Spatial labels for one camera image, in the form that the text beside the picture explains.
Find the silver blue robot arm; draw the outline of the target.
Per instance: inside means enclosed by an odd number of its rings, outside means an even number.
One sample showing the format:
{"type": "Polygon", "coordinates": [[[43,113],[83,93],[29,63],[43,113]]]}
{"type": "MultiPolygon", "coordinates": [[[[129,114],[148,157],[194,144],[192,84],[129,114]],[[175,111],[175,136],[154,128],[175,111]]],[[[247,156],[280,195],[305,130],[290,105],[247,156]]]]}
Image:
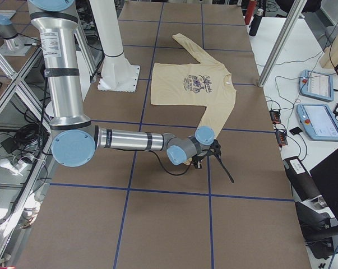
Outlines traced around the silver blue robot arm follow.
{"type": "MultiPolygon", "coordinates": [[[[101,83],[106,90],[134,91],[140,72],[123,50],[113,1],[91,1],[91,10],[104,53],[101,83]]],[[[198,128],[185,139],[173,134],[101,128],[85,114],[77,62],[75,31],[80,21],[74,1],[29,1],[31,23],[39,30],[50,89],[53,119],[51,151],[68,167],[86,164],[96,149],[166,151],[174,165],[203,155],[214,143],[210,127],[198,128]]]]}
{"type": "Polygon", "coordinates": [[[20,35],[4,15],[0,15],[0,38],[4,41],[0,53],[6,56],[24,57],[31,47],[39,45],[35,38],[20,35]]]}

